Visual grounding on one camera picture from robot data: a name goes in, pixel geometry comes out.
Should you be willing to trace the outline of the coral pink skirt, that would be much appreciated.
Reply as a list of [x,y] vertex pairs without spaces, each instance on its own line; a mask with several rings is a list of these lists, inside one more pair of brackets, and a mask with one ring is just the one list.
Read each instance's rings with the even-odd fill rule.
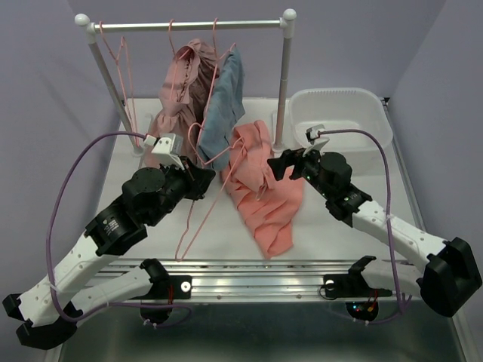
[[267,160],[273,156],[266,123],[236,126],[229,163],[221,172],[225,190],[266,259],[279,256],[293,245],[293,219],[304,196],[305,183],[291,180],[287,169],[277,181]]

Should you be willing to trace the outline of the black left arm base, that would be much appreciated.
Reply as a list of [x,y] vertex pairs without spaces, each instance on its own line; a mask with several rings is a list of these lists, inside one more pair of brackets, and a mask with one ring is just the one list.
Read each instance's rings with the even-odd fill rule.
[[191,298],[192,277],[172,275],[167,281],[155,283],[148,292],[129,299],[139,303],[143,324],[153,329],[175,327],[190,319],[192,309],[174,305]]

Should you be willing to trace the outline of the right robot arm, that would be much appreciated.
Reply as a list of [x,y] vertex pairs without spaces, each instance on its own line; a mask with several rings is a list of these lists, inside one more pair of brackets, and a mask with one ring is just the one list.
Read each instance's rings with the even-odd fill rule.
[[319,291],[325,299],[415,296],[434,312],[452,317],[482,286],[470,245],[448,241],[393,216],[352,184],[352,168],[336,152],[285,150],[267,164],[276,180],[286,170],[290,179],[304,179],[324,199],[338,221],[370,235],[399,253],[405,264],[363,256],[344,274],[326,275]]

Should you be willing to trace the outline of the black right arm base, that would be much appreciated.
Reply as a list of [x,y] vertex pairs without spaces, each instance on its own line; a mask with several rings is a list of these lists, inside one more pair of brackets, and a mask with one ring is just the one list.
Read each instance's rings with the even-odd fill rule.
[[363,256],[351,265],[345,274],[329,274],[324,276],[323,284],[318,289],[321,298],[334,301],[339,298],[362,298],[362,301],[346,303],[346,310],[354,321],[368,324],[381,324],[376,321],[379,313],[378,299],[390,297],[392,290],[388,288],[370,287],[363,278],[362,272],[368,266],[375,266],[375,256]]

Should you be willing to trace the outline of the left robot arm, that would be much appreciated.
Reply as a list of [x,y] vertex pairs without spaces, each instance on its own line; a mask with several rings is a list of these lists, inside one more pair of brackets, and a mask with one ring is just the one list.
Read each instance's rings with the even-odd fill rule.
[[50,350],[63,344],[78,325],[114,305],[130,305],[146,296],[172,298],[180,290],[157,259],[145,259],[130,272],[87,287],[96,273],[147,237],[183,199],[205,196],[215,172],[188,158],[179,167],[144,167],[122,185],[122,193],[86,226],[74,247],[30,290],[2,302],[10,318],[21,321],[21,345]]

